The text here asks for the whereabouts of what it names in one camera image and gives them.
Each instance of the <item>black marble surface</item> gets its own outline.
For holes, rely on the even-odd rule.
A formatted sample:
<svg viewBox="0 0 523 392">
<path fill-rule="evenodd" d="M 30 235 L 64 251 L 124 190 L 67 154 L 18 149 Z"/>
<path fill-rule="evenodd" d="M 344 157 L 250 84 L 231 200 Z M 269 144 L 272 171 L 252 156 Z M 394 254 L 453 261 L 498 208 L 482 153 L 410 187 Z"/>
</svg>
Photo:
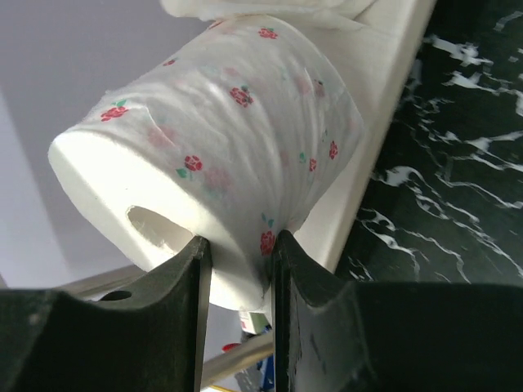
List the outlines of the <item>black marble surface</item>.
<svg viewBox="0 0 523 392">
<path fill-rule="evenodd" d="M 337 268 L 523 285 L 523 2 L 440 0 Z"/>
</svg>

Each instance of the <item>green leaf print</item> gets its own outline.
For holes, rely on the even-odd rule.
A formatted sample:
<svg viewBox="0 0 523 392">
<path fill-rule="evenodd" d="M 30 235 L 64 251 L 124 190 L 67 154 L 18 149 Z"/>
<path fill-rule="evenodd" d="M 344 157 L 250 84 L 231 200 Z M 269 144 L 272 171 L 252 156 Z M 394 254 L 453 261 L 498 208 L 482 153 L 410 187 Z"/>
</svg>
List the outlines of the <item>green leaf print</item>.
<svg viewBox="0 0 523 392">
<path fill-rule="evenodd" d="M 177 169 L 177 173 L 181 178 L 187 178 L 187 170 L 186 169 Z"/>
</svg>

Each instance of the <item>marble countertop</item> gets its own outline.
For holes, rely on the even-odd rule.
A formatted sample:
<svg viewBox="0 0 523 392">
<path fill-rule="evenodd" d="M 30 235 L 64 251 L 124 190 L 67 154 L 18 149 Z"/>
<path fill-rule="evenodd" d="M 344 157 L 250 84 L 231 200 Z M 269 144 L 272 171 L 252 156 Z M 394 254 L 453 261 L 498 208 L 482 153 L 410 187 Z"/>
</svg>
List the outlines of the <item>marble countertop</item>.
<svg viewBox="0 0 523 392">
<path fill-rule="evenodd" d="M 337 276 L 523 285 L 523 4 L 440 0 Z"/>
</svg>

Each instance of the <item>metal rod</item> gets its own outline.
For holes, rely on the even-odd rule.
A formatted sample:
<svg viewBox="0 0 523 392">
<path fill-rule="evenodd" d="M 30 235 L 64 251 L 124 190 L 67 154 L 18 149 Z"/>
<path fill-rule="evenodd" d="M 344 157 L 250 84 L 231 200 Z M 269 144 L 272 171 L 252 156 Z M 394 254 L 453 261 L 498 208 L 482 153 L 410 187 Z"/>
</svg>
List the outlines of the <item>metal rod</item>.
<svg viewBox="0 0 523 392">
<path fill-rule="evenodd" d="M 270 357 L 273 352 L 272 332 L 249 339 L 242 345 L 204 363 L 200 388 L 207 388 L 228 376 L 232 376 Z"/>
</svg>

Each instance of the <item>gray wall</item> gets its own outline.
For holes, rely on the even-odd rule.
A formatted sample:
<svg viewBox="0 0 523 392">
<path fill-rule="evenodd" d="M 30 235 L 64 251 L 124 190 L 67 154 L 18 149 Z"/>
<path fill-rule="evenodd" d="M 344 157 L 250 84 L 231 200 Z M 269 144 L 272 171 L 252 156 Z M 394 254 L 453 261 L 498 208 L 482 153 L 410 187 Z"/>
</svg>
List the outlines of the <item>gray wall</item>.
<svg viewBox="0 0 523 392">
<path fill-rule="evenodd" d="M 173 19 L 158 0 L 0 2 L 0 274 L 9 286 L 57 286 L 129 264 L 76 212 L 47 148 L 105 90 L 156 66 L 206 25 Z M 211 309 L 207 356 L 238 339 L 232 315 Z"/>
</svg>

